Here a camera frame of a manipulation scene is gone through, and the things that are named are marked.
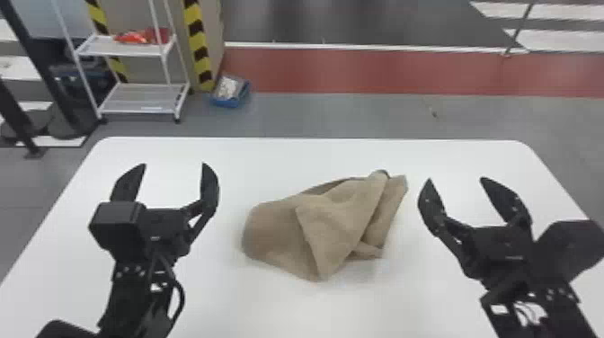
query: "gray floor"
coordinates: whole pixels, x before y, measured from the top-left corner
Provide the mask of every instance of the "gray floor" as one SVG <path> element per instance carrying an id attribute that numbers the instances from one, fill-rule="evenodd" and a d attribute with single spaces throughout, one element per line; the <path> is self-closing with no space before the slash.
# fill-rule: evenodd
<path id="1" fill-rule="evenodd" d="M 258 93 L 232 111 L 208 106 L 203 97 L 185 104 L 182 125 L 114 120 L 85 147 L 53 148 L 40 161 L 23 160 L 23 149 L 0 149 L 0 276 L 94 143 L 111 136 L 517 139 L 535 149 L 583 210 L 604 224 L 602 100 Z M 510 158 L 510 165 L 522 163 Z"/>

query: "wall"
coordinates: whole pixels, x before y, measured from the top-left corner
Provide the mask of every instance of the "wall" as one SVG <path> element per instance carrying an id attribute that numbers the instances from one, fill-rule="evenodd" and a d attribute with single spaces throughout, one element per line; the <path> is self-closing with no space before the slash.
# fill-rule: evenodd
<path id="1" fill-rule="evenodd" d="M 12 0 L 30 35 L 35 38 L 60 38 L 63 32 L 49 0 Z M 84 0 L 57 0 L 67 29 L 74 37 L 83 38 L 91 31 Z"/>
<path id="2" fill-rule="evenodd" d="M 169 27 L 163 0 L 152 1 L 155 4 L 160 26 Z M 57 2 L 61 7 L 69 33 L 73 37 L 83 38 L 88 36 L 91 28 L 85 1 L 57 0 Z M 49 0 L 13 0 L 13 4 L 31 36 L 63 39 L 63 33 Z M 112 34 L 120 31 L 144 29 L 153 25 L 147 0 L 99 0 L 99 4 L 107 15 L 107 23 Z M 187 76 L 192 84 L 196 84 L 187 28 L 183 24 L 182 0 L 168 0 L 168 4 L 172 11 L 174 25 L 182 47 Z M 222 59 L 224 46 L 222 41 L 223 27 L 218 15 L 218 1 L 201 0 L 200 5 L 208 35 L 212 73 L 216 74 Z M 121 58 L 121 60 L 128 70 L 130 82 L 163 83 L 165 81 L 159 58 Z M 168 68 L 173 82 L 184 81 L 186 77 L 182 74 L 176 48 L 173 48 L 168 58 Z"/>

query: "white metal shelf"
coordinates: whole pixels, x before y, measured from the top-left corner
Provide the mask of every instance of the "white metal shelf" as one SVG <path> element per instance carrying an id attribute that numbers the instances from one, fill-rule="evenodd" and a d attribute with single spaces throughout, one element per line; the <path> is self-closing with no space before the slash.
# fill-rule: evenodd
<path id="1" fill-rule="evenodd" d="M 158 113 L 180 111 L 189 84 L 124 84 L 113 87 L 100 113 Z"/>
<path id="2" fill-rule="evenodd" d="M 128 44 L 117 42 L 110 35 L 98 34 L 92 20 L 89 20 L 91 35 L 77 49 L 74 46 L 61 9 L 57 0 L 49 0 L 52 3 L 53 10 L 58 18 L 58 23 L 65 35 L 67 45 L 74 58 L 75 66 L 84 84 L 84 89 L 94 108 L 98 119 L 102 119 L 105 113 L 135 113 L 135 114 L 173 114 L 174 121 L 179 122 L 181 118 L 181 108 L 184 103 L 191 83 L 188 81 L 187 67 L 182 56 L 181 45 L 176 37 L 176 29 L 173 22 L 172 12 L 170 10 L 169 0 L 163 0 L 168 29 L 173 33 L 165 44 Z M 151 20 L 153 21 L 153 31 L 156 36 L 161 36 L 159 21 L 155 11 L 155 1 L 147 0 Z M 186 83 L 174 84 L 172 76 L 168 69 L 168 55 L 170 51 L 176 48 L 178 59 L 182 68 L 183 81 Z M 130 84 L 122 82 L 115 69 L 111 68 L 113 77 L 117 84 L 111 89 L 105 100 L 98 105 L 93 90 L 88 84 L 86 72 L 82 67 L 80 57 L 103 57 L 107 64 L 111 64 L 109 57 L 159 57 L 161 58 L 162 71 L 164 73 L 165 84 Z"/>
<path id="3" fill-rule="evenodd" d="M 93 34 L 75 50 L 81 57 L 107 56 L 107 57 L 160 57 L 170 53 L 176 36 L 172 34 L 170 40 L 162 45 L 134 44 L 117 42 L 110 35 Z"/>

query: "hazard stripe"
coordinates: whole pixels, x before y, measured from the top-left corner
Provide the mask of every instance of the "hazard stripe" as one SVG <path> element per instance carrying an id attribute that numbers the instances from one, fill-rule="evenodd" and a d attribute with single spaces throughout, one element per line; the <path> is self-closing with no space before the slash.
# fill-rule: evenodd
<path id="1" fill-rule="evenodd" d="M 99 34 L 109 35 L 109 27 L 107 26 L 107 16 L 105 16 L 105 12 L 99 6 L 97 0 L 85 0 L 88 7 L 88 14 L 90 18 L 93 20 L 94 28 Z M 109 58 L 109 67 L 115 73 L 115 75 L 119 78 L 121 82 L 127 83 L 128 76 L 126 72 L 126 66 L 121 62 L 119 58 L 111 57 Z"/>
<path id="2" fill-rule="evenodd" d="M 189 33 L 189 48 L 193 69 L 197 77 L 196 84 L 202 91 L 214 88 L 214 76 L 208 53 L 208 41 L 203 27 L 203 15 L 197 0 L 182 0 L 184 8 L 184 24 Z"/>

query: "beige towel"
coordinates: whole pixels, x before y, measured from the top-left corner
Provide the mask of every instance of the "beige towel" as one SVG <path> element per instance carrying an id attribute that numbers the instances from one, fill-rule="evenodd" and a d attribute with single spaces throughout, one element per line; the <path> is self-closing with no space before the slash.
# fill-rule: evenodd
<path id="1" fill-rule="evenodd" d="M 380 170 L 260 204 L 246 221 L 244 252 L 303 279 L 326 280 L 349 257 L 381 255 L 406 192 L 404 176 Z"/>

